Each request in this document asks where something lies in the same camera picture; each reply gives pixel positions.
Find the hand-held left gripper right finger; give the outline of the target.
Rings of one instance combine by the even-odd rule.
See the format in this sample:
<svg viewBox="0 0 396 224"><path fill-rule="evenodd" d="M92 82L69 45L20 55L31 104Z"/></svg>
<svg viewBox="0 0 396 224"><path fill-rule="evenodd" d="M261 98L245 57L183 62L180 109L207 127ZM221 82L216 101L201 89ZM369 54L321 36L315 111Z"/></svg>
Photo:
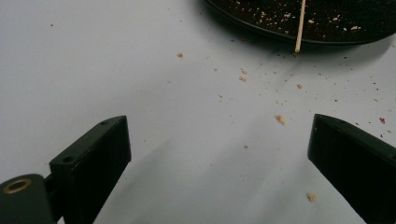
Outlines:
<svg viewBox="0 0 396 224"><path fill-rule="evenodd" d="M307 157L367 224L396 224L396 147L316 114Z"/></svg>

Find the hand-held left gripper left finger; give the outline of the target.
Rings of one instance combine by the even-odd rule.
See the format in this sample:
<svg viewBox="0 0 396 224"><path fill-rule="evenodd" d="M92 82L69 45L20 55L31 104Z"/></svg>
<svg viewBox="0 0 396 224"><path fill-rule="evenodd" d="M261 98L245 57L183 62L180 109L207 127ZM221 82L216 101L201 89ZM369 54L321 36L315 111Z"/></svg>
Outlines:
<svg viewBox="0 0 396 224"><path fill-rule="evenodd" d="M92 224L131 161L128 121L99 122L49 163L66 224Z"/></svg>

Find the round black plate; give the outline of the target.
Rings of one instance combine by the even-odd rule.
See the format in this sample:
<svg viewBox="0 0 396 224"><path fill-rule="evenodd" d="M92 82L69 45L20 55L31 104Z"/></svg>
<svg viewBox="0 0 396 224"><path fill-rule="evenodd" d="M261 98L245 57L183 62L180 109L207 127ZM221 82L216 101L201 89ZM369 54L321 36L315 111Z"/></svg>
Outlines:
<svg viewBox="0 0 396 224"><path fill-rule="evenodd" d="M396 0L204 0L259 34L304 44L354 46L396 34Z"/></svg>

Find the thin wooden skewer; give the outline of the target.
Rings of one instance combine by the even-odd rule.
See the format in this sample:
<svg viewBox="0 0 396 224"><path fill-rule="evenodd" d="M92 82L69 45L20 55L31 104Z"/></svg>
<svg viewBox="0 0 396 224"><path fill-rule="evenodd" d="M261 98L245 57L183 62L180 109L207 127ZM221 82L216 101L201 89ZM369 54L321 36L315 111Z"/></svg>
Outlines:
<svg viewBox="0 0 396 224"><path fill-rule="evenodd" d="M296 43L295 43L295 48L294 48L295 53L299 53L301 50L303 30L304 30L305 6L306 6L306 0L302 0L301 1L301 9L300 9L300 19L299 19L299 25L298 25L298 30L297 30L297 37L296 37Z"/></svg>

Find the scattered crumbs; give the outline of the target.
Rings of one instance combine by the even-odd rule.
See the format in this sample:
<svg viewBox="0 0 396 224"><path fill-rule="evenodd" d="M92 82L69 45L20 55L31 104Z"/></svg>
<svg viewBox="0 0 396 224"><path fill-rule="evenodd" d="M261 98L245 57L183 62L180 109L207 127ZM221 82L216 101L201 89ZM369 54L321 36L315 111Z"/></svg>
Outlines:
<svg viewBox="0 0 396 224"><path fill-rule="evenodd" d="M306 157L315 114L396 129L396 36L352 48L287 44L230 26L135 34L73 51L56 93L70 134L118 114L133 165L124 202L291 201L327 191Z"/></svg>

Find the white table board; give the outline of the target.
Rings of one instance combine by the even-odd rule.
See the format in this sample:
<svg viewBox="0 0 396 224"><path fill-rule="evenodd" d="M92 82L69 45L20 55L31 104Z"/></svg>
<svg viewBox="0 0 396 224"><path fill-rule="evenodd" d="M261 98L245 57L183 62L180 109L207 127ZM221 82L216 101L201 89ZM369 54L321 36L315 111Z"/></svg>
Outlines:
<svg viewBox="0 0 396 224"><path fill-rule="evenodd" d="M396 35L295 48L202 0L0 1L0 183L124 115L96 224L364 224L307 157L316 114L396 146Z"/></svg>

